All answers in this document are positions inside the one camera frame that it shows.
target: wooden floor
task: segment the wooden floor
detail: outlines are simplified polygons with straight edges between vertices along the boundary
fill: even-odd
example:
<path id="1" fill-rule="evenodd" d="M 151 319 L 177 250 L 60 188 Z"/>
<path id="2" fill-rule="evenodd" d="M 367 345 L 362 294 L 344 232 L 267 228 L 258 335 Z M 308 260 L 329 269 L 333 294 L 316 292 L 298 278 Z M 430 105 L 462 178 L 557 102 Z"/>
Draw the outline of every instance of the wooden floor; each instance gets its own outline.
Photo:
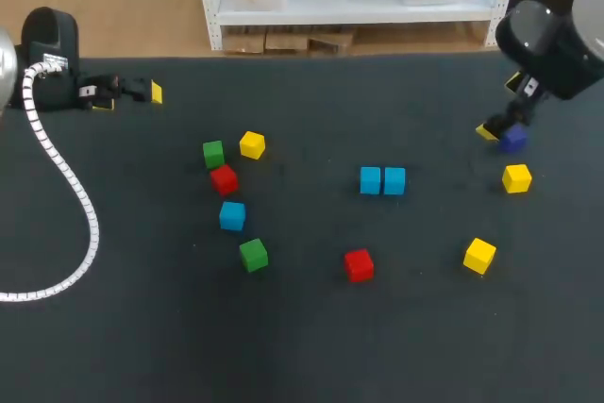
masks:
<path id="1" fill-rule="evenodd" d="M 201 0 L 1 0 L 0 25 L 14 41 L 35 7 L 62 9 L 80 27 L 80 49 L 90 57 L 216 57 Z M 353 55 L 479 50 L 484 24 L 366 26 Z"/>

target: cube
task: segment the cube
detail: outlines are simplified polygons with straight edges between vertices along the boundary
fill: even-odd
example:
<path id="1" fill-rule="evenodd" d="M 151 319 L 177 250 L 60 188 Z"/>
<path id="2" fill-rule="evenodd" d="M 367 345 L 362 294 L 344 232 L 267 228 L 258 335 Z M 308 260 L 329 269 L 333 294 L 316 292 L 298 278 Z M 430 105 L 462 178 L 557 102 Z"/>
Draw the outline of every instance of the cube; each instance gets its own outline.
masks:
<path id="1" fill-rule="evenodd" d="M 225 164 L 223 143 L 220 141 L 204 143 L 204 159 L 209 169 L 215 169 Z"/>
<path id="2" fill-rule="evenodd" d="M 243 266 L 245 266 L 248 273 L 253 273 L 264 266 L 268 266 L 268 254 L 261 240 L 256 239 L 243 243 L 239 246 L 239 250 L 242 254 Z"/>
<path id="3" fill-rule="evenodd" d="M 509 165 L 502 180 L 508 193 L 525 193 L 529 190 L 532 175 L 525 164 Z"/>
<path id="4" fill-rule="evenodd" d="M 499 149 L 505 153 L 513 153 L 524 148 L 528 140 L 526 130 L 522 125 L 516 124 L 501 136 Z"/>
<path id="5" fill-rule="evenodd" d="M 242 156 L 258 160 L 266 147 L 264 136 L 256 132 L 247 131 L 239 141 L 239 147 L 242 151 Z"/>
<path id="6" fill-rule="evenodd" d="M 379 167 L 361 167 L 361 193 L 378 195 L 381 186 Z"/>
<path id="7" fill-rule="evenodd" d="M 210 172 L 211 184 L 222 196 L 234 193 L 239 189 L 237 175 L 228 165 L 212 170 Z"/>
<path id="8" fill-rule="evenodd" d="M 374 263 L 367 249 L 348 252 L 344 256 L 344 266 L 351 282 L 363 282 L 374 276 Z"/>
<path id="9" fill-rule="evenodd" d="M 463 265 L 484 275 L 495 256 L 495 246 L 476 238 L 468 247 L 463 259 Z"/>
<path id="10" fill-rule="evenodd" d="M 242 231 L 245 222 L 245 205 L 234 202 L 223 203 L 219 220 L 222 230 Z"/>
<path id="11" fill-rule="evenodd" d="M 384 195 L 402 195 L 405 193 L 405 169 L 386 167 L 384 170 Z"/>

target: black table surface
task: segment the black table surface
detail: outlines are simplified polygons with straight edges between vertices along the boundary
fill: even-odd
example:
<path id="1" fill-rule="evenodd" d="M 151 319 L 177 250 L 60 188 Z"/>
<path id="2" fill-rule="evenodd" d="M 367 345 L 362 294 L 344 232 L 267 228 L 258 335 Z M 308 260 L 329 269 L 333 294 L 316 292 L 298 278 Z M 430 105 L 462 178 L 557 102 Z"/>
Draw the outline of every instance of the black table surface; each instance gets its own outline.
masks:
<path id="1" fill-rule="evenodd" d="M 0 306 L 0 398 L 21 402 L 601 402 L 604 90 L 543 105 L 529 146 L 474 132 L 510 100 L 498 54 L 90 60 L 152 76 L 164 105 L 42 115 L 101 242 L 68 291 Z M 265 135 L 243 158 L 246 130 Z M 222 140 L 243 233 L 218 225 L 202 143 Z M 25 115 L 0 130 L 0 291 L 58 283 L 85 217 Z M 507 164 L 529 193 L 506 195 Z M 362 165 L 404 166 L 402 197 Z M 480 237 L 485 277 L 461 266 Z M 238 246 L 261 238 L 248 275 Z M 373 281 L 343 255 L 368 248 Z"/>

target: white spiral cable wrap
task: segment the white spiral cable wrap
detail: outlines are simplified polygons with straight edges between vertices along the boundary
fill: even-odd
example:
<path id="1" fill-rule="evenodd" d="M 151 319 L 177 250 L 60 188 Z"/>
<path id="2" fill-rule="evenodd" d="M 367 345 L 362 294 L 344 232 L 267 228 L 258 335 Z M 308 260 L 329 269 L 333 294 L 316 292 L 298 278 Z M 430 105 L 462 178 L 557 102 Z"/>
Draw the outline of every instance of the white spiral cable wrap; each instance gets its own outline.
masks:
<path id="1" fill-rule="evenodd" d="M 88 245 L 88 252 L 86 253 L 86 257 L 84 257 L 84 261 L 77 267 L 75 272 L 67 277 L 62 282 L 58 283 L 53 287 L 46 288 L 45 290 L 39 290 L 37 292 L 29 292 L 29 293 L 0 293 L 0 302 L 26 302 L 26 301 L 35 301 L 38 299 L 44 299 L 46 297 L 50 297 L 54 294 L 58 294 L 63 290 L 67 290 L 74 283 L 76 283 L 83 275 L 88 271 L 88 268 L 91 267 L 92 261 L 94 260 L 94 256 L 96 255 L 96 251 L 98 250 L 99 244 L 99 227 L 98 221 L 96 219 L 96 213 L 94 212 L 94 207 L 92 206 L 92 202 L 84 188 L 78 181 L 72 169 L 70 169 L 69 165 L 65 162 L 63 157 L 57 151 L 57 148 L 50 142 L 48 136 L 46 136 L 46 132 L 42 127 L 42 123 L 38 119 L 38 112 L 36 111 L 36 106 L 34 104 L 33 99 L 33 84 L 36 76 L 45 76 L 49 73 L 57 73 L 62 71 L 62 68 L 56 63 L 36 63 L 31 65 L 29 68 L 25 70 L 25 76 L 23 79 L 23 99 L 24 99 L 24 107 L 27 112 L 27 119 L 31 124 L 36 137 L 40 141 L 40 144 L 48 153 L 48 156 L 51 160 L 57 165 L 59 170 L 63 173 L 63 176 L 67 179 L 72 189 L 77 195 L 79 202 L 82 204 L 82 208 L 86 212 L 86 216 L 88 217 L 88 226 L 90 228 L 91 239 Z"/>

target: blue block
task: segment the blue block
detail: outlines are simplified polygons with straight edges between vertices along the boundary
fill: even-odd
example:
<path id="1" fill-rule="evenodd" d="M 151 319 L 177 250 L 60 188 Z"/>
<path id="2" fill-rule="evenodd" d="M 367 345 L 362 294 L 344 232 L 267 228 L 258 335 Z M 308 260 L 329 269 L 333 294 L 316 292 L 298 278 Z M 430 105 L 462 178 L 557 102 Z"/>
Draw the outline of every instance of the blue block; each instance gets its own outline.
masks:
<path id="1" fill-rule="evenodd" d="M 386 167 L 384 171 L 384 195 L 402 195 L 405 193 L 405 169 Z"/>
<path id="2" fill-rule="evenodd" d="M 361 193 L 379 195 L 381 170 L 379 167 L 361 167 Z"/>
<path id="3" fill-rule="evenodd" d="M 245 222 L 243 203 L 225 202 L 220 210 L 220 228 L 222 230 L 242 231 Z"/>
<path id="4" fill-rule="evenodd" d="M 516 124 L 499 139 L 499 149 L 505 153 L 519 151 L 527 144 L 528 136 L 522 125 Z"/>

